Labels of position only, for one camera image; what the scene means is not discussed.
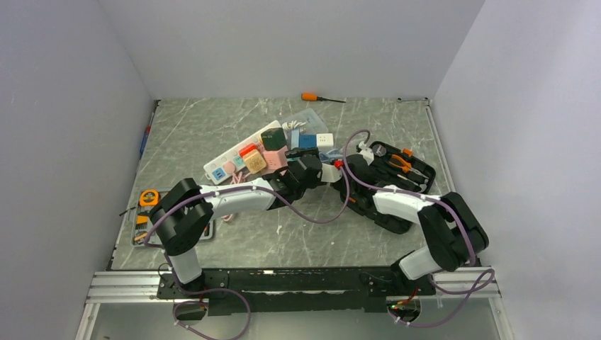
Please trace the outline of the white cube socket adapter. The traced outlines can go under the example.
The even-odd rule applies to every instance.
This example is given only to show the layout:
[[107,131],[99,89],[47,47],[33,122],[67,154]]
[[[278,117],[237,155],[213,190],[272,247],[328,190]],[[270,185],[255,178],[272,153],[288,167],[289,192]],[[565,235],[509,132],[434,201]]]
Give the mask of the white cube socket adapter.
[[316,146],[319,150],[329,151],[334,148],[335,139],[332,133],[319,133],[315,135]]

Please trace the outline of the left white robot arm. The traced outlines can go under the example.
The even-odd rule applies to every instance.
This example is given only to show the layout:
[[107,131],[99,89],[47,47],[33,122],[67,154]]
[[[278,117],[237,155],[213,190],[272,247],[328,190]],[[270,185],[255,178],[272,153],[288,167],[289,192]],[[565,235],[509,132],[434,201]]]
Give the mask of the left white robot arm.
[[185,297],[203,288],[195,246],[209,224],[222,216],[246,211],[268,211],[290,205],[310,188],[321,185],[322,163],[305,154],[287,166],[250,182],[201,186],[192,178],[178,182],[150,211],[152,228],[174,269],[176,289]]

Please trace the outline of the light blue power strip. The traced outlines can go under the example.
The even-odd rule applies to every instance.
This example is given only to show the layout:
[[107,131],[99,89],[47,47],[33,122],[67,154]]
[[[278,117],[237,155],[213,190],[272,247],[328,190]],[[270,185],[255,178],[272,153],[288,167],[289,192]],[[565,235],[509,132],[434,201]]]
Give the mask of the light blue power strip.
[[290,133],[290,150],[299,148],[300,130],[293,129]]

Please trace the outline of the pink cube socket adapter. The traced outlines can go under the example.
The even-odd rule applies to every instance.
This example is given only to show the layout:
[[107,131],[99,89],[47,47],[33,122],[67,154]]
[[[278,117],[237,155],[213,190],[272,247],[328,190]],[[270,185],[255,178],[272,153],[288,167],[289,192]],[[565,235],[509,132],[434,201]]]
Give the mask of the pink cube socket adapter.
[[266,167],[261,170],[261,174],[272,174],[275,170],[283,168],[288,165],[286,158],[286,152],[288,147],[284,146],[279,150],[269,151],[266,150],[262,153],[262,156],[266,162]]

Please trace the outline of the white power strip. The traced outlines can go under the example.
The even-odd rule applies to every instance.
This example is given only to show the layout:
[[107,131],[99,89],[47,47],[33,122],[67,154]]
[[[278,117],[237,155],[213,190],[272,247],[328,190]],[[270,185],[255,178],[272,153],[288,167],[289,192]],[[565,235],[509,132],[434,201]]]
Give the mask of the white power strip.
[[227,151],[219,154],[216,158],[212,159],[203,166],[205,177],[214,184],[220,184],[223,181],[228,180],[233,174],[245,169],[246,165],[243,162],[242,157],[239,155],[239,151],[250,144],[256,145],[260,152],[264,151],[261,134],[265,130],[280,127],[281,123],[277,120],[274,120],[251,134],[249,137],[243,139],[241,142],[238,142],[235,146],[229,148]]

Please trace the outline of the red cube socket adapter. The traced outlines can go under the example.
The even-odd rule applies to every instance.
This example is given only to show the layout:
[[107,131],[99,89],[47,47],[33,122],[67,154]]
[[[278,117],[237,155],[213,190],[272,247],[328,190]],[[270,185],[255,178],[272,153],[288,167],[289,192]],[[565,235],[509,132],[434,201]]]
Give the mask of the red cube socket adapter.
[[255,143],[250,143],[244,146],[242,149],[240,149],[238,154],[241,158],[244,158],[247,154],[253,151],[257,151],[257,146],[255,145]]

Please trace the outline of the dark green cube adapter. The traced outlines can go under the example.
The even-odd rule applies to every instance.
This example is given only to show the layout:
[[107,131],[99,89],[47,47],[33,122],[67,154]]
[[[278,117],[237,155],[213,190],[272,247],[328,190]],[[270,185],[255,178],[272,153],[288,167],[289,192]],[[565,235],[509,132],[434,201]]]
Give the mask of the dark green cube adapter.
[[273,127],[260,135],[265,151],[279,151],[287,146],[286,134],[282,127]]

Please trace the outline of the beige cube socket adapter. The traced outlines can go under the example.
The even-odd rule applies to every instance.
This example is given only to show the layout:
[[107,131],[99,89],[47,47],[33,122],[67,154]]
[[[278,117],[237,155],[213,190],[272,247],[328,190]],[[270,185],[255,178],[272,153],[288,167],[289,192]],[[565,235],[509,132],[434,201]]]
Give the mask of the beige cube socket adapter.
[[267,168],[267,163],[264,157],[256,149],[244,154],[242,156],[242,160],[250,174],[257,174],[263,169]]

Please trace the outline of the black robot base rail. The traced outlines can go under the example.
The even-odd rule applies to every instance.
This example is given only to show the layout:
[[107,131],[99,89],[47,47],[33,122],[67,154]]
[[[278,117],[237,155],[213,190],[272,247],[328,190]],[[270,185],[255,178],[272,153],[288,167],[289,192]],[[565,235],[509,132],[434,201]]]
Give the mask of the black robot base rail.
[[332,268],[209,268],[198,283],[177,288],[170,273],[159,276],[160,300],[208,303],[210,316],[246,312],[363,310],[386,312],[388,304],[433,296],[429,278],[407,279],[390,266]]

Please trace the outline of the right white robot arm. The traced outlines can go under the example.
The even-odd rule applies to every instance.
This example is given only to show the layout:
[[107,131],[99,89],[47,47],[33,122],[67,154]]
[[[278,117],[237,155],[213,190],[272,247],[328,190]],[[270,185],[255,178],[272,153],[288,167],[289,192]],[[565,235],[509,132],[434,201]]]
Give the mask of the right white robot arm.
[[465,263],[473,265],[476,254],[489,246],[488,235],[457,192],[426,195],[392,184],[376,187],[357,177],[347,158],[334,161],[333,166],[367,190],[366,198],[354,197],[350,188],[344,193],[378,221],[396,217],[421,227],[426,245],[392,265],[395,271],[390,276],[391,286],[397,293],[409,293],[417,286],[418,279],[426,275],[455,271]]

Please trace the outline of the blue cube socket adapter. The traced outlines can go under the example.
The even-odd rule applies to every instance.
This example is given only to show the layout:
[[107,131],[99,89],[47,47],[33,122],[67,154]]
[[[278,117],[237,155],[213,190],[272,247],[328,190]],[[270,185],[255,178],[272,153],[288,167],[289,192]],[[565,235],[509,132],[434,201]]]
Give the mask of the blue cube socket adapter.
[[298,147],[300,149],[312,149],[317,148],[317,136],[302,134],[298,137]]

